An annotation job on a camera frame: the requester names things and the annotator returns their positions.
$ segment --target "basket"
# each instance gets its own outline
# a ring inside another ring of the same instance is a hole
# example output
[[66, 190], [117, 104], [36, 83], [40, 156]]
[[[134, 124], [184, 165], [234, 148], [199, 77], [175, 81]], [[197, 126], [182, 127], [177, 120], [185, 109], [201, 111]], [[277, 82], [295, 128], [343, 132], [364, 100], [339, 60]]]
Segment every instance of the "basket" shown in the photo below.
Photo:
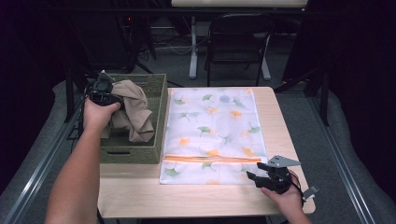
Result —
[[163, 149], [163, 127], [165, 122], [168, 90], [166, 75], [110, 75], [116, 81], [131, 79], [140, 86], [148, 99], [152, 111], [151, 122], [154, 136], [148, 142], [130, 142], [128, 130], [113, 130], [110, 137], [101, 140], [101, 163], [158, 164]]

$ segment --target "beige cloth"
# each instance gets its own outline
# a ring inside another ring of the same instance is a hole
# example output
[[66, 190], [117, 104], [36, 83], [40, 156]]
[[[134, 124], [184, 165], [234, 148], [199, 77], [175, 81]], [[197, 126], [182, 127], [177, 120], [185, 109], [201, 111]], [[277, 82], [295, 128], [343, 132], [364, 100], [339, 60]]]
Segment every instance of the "beige cloth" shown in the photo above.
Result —
[[152, 112], [142, 88], [131, 80], [123, 80], [113, 83], [111, 93], [122, 98], [124, 109], [114, 112], [102, 137], [108, 138], [112, 129], [123, 128], [129, 130], [131, 142], [147, 142], [154, 135], [154, 129], [150, 118]]

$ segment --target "wrist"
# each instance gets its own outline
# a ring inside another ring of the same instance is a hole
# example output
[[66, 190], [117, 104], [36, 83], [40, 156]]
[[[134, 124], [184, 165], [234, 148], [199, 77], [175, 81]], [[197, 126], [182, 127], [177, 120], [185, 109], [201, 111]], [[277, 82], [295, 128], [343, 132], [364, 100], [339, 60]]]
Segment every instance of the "wrist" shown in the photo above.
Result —
[[290, 224], [308, 224], [311, 221], [308, 219], [303, 210], [292, 211], [291, 213], [284, 214]]
[[100, 139], [102, 136], [102, 129], [87, 126], [82, 133], [82, 136], [89, 136], [90, 138]]

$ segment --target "tabletop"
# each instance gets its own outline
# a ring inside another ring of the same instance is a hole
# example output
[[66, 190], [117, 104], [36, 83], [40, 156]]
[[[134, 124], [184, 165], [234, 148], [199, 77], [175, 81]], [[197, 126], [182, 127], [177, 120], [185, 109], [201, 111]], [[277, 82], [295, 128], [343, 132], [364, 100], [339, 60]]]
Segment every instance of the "tabletop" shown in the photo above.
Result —
[[[274, 91], [268, 87], [251, 89], [268, 158], [280, 155], [297, 161]], [[101, 164], [100, 168], [98, 208], [102, 217], [241, 217], [280, 213], [254, 185], [161, 185], [161, 164]], [[300, 177], [302, 190], [308, 189], [302, 167], [290, 169]], [[307, 200], [304, 211], [315, 211], [313, 199]]]
[[173, 7], [306, 7], [308, 0], [172, 0]]

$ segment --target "black chair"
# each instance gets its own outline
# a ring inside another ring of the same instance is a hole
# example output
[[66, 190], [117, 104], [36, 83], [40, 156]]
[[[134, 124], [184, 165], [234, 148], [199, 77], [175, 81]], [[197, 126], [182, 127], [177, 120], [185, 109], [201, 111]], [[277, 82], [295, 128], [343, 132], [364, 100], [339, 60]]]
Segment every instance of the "black chair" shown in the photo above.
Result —
[[208, 34], [205, 61], [207, 86], [210, 86], [212, 63], [257, 63], [258, 86], [266, 42], [274, 27], [273, 20], [263, 14], [225, 14], [215, 18]]

